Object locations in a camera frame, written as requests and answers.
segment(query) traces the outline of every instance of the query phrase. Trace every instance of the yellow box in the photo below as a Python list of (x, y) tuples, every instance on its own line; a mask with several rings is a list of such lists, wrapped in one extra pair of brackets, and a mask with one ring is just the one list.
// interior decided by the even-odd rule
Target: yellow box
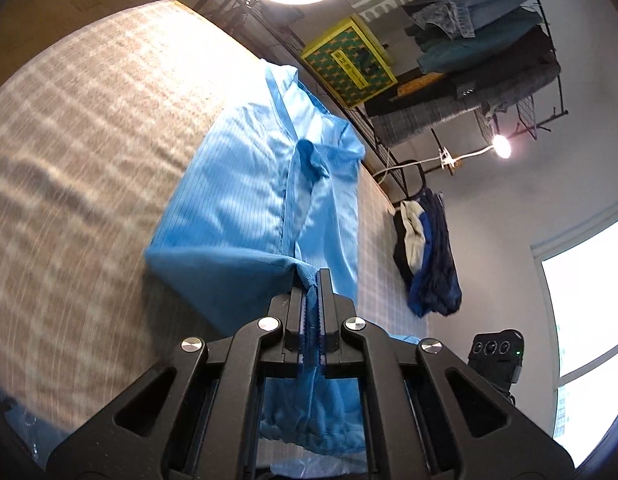
[(357, 14), (308, 44), (302, 58), (347, 108), (398, 82), (387, 52)]

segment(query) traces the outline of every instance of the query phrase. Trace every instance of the yellow label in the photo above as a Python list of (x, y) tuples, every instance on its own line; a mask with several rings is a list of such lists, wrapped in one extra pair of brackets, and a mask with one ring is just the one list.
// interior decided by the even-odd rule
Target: yellow label
[(342, 70), (346, 72), (346, 75), (351, 78), (351, 81), (353, 81), (359, 89), (362, 90), (369, 86), (364, 76), (344, 52), (337, 49), (335, 52), (331, 53), (331, 57), (336, 60), (336, 63), (342, 67)]

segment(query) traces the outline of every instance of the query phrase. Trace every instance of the white garment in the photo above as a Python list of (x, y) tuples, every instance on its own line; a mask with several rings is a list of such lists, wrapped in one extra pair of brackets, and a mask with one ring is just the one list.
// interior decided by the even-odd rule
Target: white garment
[(404, 249), (409, 269), (414, 274), (422, 268), (425, 254), (425, 233), (420, 221), (423, 212), (422, 206), (415, 200), (400, 204), (400, 214), (407, 232), (404, 236)]

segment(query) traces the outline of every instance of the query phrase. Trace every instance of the window frame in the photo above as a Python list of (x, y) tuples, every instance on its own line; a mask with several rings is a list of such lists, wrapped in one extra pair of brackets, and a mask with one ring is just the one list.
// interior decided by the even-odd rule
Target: window frame
[(589, 373), (617, 355), (618, 344), (602, 354), (600, 357), (597, 357), (580, 368), (577, 368), (576, 370), (560, 377), (560, 346), (558, 344), (558, 330), (555, 322), (553, 303), (551, 303), (549, 284), (544, 273), (542, 262), (549, 260), (554, 256), (558, 256), (558, 254), (569, 251), (573, 247), (580, 245), (582, 242), (586, 242), (590, 238), (600, 234), (605, 229), (608, 229), (616, 222), (618, 222), (618, 202), (596, 214), (589, 220), (586, 220), (585, 222), (564, 231), (556, 237), (531, 246), (535, 269), (538, 273), (538, 278), (540, 279), (540, 288), (542, 290), (542, 298), (546, 308), (547, 322), (549, 324), (550, 331), (551, 360), (553, 364), (553, 409), (551, 410), (551, 413), (553, 417), (552, 427), (554, 432), (558, 415), (559, 388), (570, 383), (571, 381), (576, 380), (577, 378), (582, 377), (586, 373)]

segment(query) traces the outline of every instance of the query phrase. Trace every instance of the window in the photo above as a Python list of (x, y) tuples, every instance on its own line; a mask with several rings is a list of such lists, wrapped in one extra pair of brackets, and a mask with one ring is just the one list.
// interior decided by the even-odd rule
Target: window
[(615, 208), (579, 237), (534, 250), (557, 339), (553, 437), (576, 466), (618, 415), (617, 219)]

